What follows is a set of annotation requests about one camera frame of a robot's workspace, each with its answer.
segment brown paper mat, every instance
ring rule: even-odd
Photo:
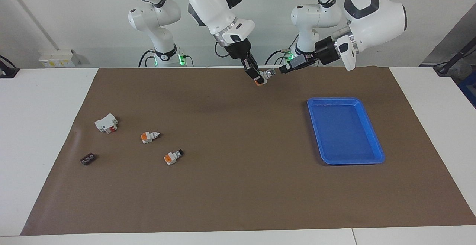
[[[306,101],[347,96],[383,164],[320,159]],[[111,135],[94,126],[108,113]],[[143,145],[146,131],[163,136]],[[307,68],[262,87],[241,69],[100,69],[22,235],[474,224],[387,68]]]

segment green led light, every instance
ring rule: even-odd
[[[288,52],[287,60],[291,61],[293,60],[293,58],[294,58],[294,55],[292,54],[292,52]]]
[[[179,55],[178,56],[178,60],[180,61],[180,65],[186,65],[187,64],[187,61],[185,60],[185,57],[183,57],[182,55]]]

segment blue tray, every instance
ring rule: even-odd
[[[357,98],[311,98],[308,107],[325,163],[384,162],[385,155],[362,101]]]

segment white lego piece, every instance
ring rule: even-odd
[[[153,132],[153,133],[146,132],[141,135],[141,139],[144,144],[148,144],[148,143],[152,143],[152,140],[156,139],[159,135],[160,133],[158,132]]]
[[[170,152],[167,155],[165,155],[164,160],[167,162],[167,165],[172,165],[175,162],[177,162],[177,159],[182,157],[183,151],[182,149],[176,151],[176,152]]]
[[[102,133],[114,133],[118,129],[118,121],[111,113],[109,113],[102,120],[96,121],[94,124],[96,125],[96,128]]]

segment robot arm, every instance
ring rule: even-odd
[[[317,0],[323,3],[328,0]],[[319,33],[315,28],[332,28],[339,24],[342,18],[342,11],[335,4],[335,0],[329,4],[306,4],[296,6],[291,13],[291,21],[299,30],[299,38],[293,55],[314,52],[314,44],[320,40]]]
[[[255,28],[251,20],[237,18],[231,8],[241,0],[189,0],[189,13],[199,25],[207,26],[220,46],[224,47],[231,58],[240,59],[245,72],[257,85],[267,83],[267,79],[276,74],[274,69],[262,72],[251,54],[248,36]]]
[[[348,26],[315,43],[315,51],[302,54],[280,67],[281,73],[307,67],[320,60],[329,64],[342,58],[347,70],[355,68],[356,55],[401,35],[407,27],[405,7],[389,0],[345,0]]]
[[[155,48],[155,59],[160,66],[179,66],[184,64],[180,58],[180,48],[175,45],[172,33],[162,28],[180,20],[182,13],[172,0],[143,0],[148,3],[143,8],[129,12],[129,23],[136,30],[145,32]]]

